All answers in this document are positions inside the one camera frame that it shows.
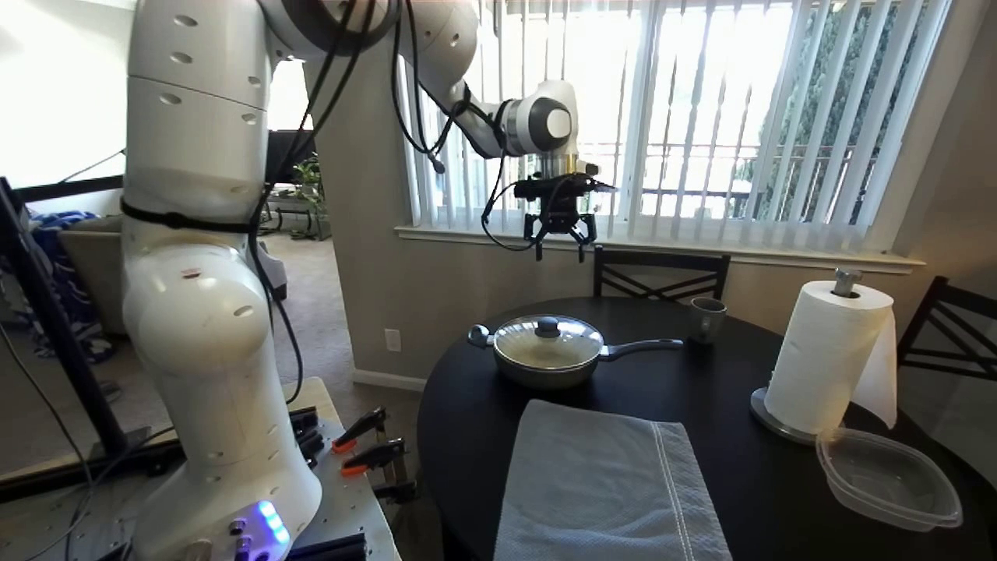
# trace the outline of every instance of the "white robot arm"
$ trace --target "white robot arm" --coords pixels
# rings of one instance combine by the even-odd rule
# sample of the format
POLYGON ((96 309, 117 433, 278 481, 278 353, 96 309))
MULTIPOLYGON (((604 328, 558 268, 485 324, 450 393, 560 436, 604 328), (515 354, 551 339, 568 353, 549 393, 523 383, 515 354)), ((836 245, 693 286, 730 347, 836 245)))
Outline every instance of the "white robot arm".
POLYGON ((285 419, 269 294, 245 265, 263 185, 269 80, 281 56, 353 52, 398 18, 418 36, 401 39, 418 80, 484 154, 540 154, 523 196, 543 199, 549 181, 571 193, 563 177, 590 177, 568 85, 497 105, 469 97, 460 80, 477 39, 469 0, 141 0, 134 8, 122 309, 186 455, 137 519, 137 558, 283 558, 321 505, 285 419))

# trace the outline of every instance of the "baseboard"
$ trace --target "baseboard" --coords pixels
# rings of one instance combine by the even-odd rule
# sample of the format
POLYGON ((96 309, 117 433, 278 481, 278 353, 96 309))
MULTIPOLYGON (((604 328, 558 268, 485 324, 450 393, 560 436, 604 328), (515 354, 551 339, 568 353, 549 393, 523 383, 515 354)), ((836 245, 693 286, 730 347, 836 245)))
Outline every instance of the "baseboard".
POLYGON ((406 389, 406 393, 423 393, 425 381, 421 376, 401 376, 390 372, 358 372, 353 367, 353 381, 363 385, 386 385, 386 389, 406 389))

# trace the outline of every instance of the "black table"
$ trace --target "black table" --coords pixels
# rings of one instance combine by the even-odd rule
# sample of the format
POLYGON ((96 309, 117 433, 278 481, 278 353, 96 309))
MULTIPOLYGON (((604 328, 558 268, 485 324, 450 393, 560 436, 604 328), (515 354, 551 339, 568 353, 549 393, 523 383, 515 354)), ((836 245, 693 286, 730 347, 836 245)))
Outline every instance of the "black table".
MULTIPOLYGON (((515 313, 537 311, 581 319, 607 343, 689 333, 689 313, 666 302, 558 300, 515 313)), ((946 471, 961 498, 961 526, 906 534, 842 508, 813 445, 779 438, 752 415, 752 389, 770 381, 776 354, 776 333, 730 319, 706 353, 641 353, 601 362, 591 383, 543 395, 504 381, 485 348, 456 343, 425 381, 418 418, 421 465, 439 505, 449 558, 493 558, 515 433, 528 399, 681 419, 736 558, 997 558, 985 517, 985 496, 992 488, 961 472, 906 418, 891 438, 929 451, 946 471)), ((855 407, 846 425, 879 431, 855 407)))

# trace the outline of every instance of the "paper towel roll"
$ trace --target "paper towel roll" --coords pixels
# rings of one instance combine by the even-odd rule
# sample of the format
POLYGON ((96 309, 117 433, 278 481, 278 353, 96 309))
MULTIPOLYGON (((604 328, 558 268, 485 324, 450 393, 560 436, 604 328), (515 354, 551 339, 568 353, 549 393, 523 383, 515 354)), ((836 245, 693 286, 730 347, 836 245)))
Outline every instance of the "paper towel roll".
POLYGON ((779 425, 815 438, 836 436, 846 401, 888 426, 898 419, 895 300, 860 282, 846 300, 833 286, 810 281, 797 294, 762 399, 779 425))

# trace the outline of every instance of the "gray towel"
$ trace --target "gray towel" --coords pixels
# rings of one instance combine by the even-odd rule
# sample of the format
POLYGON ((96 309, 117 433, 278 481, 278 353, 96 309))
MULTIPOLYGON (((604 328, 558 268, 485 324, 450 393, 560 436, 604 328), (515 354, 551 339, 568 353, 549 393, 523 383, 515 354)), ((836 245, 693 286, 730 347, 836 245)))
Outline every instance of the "gray towel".
POLYGON ((730 561, 681 425, 532 399, 521 418, 494 561, 730 561))

